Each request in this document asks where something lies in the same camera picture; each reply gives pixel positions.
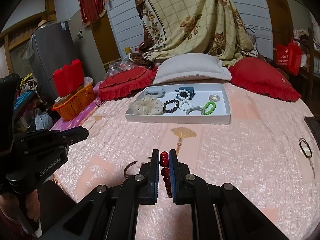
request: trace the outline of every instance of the gray refrigerator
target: gray refrigerator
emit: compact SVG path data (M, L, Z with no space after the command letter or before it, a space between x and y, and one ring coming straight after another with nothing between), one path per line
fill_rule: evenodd
M30 63L34 77L42 85L42 93L54 102L59 97L52 75L65 64L78 58L68 22L50 21L33 33L34 55Z

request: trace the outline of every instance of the black cord bracelet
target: black cord bracelet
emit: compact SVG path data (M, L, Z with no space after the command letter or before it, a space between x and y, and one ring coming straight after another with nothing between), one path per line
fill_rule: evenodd
M176 106L173 108L173 109L165 109L167 107L168 104L171 104L171 103L176 103ZM163 104L163 111L165 113L173 113L175 111L177 111L177 109L179 108L179 101L178 100L169 100L169 101L166 101L164 104Z

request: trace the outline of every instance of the red ruffled cushion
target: red ruffled cushion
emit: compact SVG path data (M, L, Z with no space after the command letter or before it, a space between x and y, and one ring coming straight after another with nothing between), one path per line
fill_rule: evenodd
M136 67L108 77L99 86L98 93L100 101L111 101L117 98L123 98L133 90L143 89L153 82L156 73L156 67L154 67L153 70Z
M246 57L229 70L231 83L237 87L283 101L295 102L301 97L279 71L261 59Z

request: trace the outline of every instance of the silver bolt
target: silver bolt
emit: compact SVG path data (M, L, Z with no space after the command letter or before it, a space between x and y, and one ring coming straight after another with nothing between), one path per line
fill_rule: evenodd
M103 192L105 192L107 190L107 187L105 186L105 185L99 185L99 186L97 186L97 191L99 192L99 193L103 193Z
M186 175L186 179L187 179L187 180L194 180L195 178L196 178L196 176L193 175L193 174L187 174L187 175Z
M225 185L223 185L223 187L225 188L225 190L233 190L233 185L230 183L226 183Z
M136 181L142 181L142 180L144 180L144 176L142 174L138 174L138 175L134 176L134 179Z

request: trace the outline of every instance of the white tray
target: white tray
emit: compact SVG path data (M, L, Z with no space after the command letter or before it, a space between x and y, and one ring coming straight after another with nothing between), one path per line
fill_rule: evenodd
M200 115L200 111L193 111L189 115L186 115L185 111L178 109L174 113L163 113L162 115L138 115L133 114L129 108L125 112L125 117L128 122L154 122L154 123L188 123L188 124L230 124L231 113L230 105L226 90L222 84L206 83L206 84L176 84L163 87L165 94L158 98L161 102L176 99L179 87L194 87L195 95L191 100L192 106L204 106L209 102L209 96L216 94L220 97L220 101L215 102L216 109L210 115ZM135 101L140 101L144 97L144 91L137 97ZM175 106L174 103L168 105L168 109L172 109Z

